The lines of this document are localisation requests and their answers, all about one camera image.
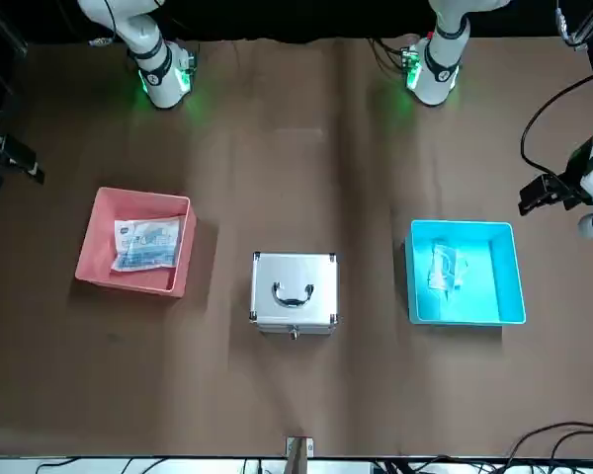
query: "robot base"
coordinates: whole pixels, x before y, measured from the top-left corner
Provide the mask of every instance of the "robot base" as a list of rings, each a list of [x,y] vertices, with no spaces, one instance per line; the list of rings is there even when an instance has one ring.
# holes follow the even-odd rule
[[[143,90],[158,109],[171,109],[191,92],[195,70],[196,58],[189,51],[175,42],[167,41],[167,47],[171,49],[172,63],[160,83],[155,75],[139,71]]]

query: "pink plastic bin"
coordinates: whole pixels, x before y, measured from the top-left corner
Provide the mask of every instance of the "pink plastic bin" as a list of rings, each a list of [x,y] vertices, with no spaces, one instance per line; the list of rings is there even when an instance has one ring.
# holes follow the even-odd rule
[[[115,220],[157,219],[184,215],[175,269],[114,272]],[[112,288],[181,297],[185,294],[196,215],[188,197],[100,188],[92,207],[75,277]]]

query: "case handle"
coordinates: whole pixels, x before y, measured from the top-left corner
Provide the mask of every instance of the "case handle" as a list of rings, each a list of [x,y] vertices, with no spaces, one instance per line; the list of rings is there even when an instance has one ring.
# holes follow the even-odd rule
[[[302,306],[305,305],[305,303],[307,303],[307,301],[310,300],[310,298],[312,297],[312,294],[314,293],[314,285],[307,284],[305,286],[305,294],[307,295],[306,299],[296,299],[296,298],[283,299],[283,298],[279,297],[279,294],[277,294],[280,289],[282,289],[281,284],[278,281],[275,281],[273,283],[273,296],[275,296],[275,301],[277,301],[280,305],[282,305],[286,308],[301,308]]]

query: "green led light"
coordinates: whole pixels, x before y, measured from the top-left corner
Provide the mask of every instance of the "green led light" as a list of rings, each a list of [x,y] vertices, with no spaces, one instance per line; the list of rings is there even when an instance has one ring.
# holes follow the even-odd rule
[[[178,83],[180,84],[182,92],[189,92],[191,90],[191,77],[189,73],[174,69],[174,74],[176,75],[176,79],[178,79]],[[142,90],[145,92],[145,94],[149,94],[147,91],[147,84],[145,83],[145,79],[142,77],[140,71],[138,71],[138,77],[140,78],[140,83],[142,84]]]
[[[147,92],[147,84],[145,84],[145,80],[142,78],[142,74],[140,73],[140,71],[138,71],[138,77],[140,78],[140,83],[142,84],[142,90],[145,94],[149,94]]]
[[[180,71],[179,69],[174,69],[174,74],[176,75],[176,79],[178,79],[178,83],[180,84],[182,92],[189,92],[191,90],[191,80],[189,78],[189,73],[186,71]]]
[[[459,67],[457,66],[457,69],[455,69],[455,72],[453,73],[453,82],[451,82],[451,91],[453,89],[455,89],[455,84],[457,84],[457,75],[459,74]]]
[[[417,86],[417,81],[419,81],[419,75],[421,73],[422,65],[419,62],[409,69],[408,73],[406,74],[406,87],[408,89],[411,91],[415,89]]]

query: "plastic bag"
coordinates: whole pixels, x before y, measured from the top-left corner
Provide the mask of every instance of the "plastic bag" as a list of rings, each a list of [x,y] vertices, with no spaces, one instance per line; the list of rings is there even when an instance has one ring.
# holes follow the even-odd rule
[[[116,272],[175,268],[178,259],[180,217],[151,220],[115,220]]]
[[[467,261],[462,252],[444,244],[433,246],[433,263],[428,274],[428,287],[450,293],[464,284]]]

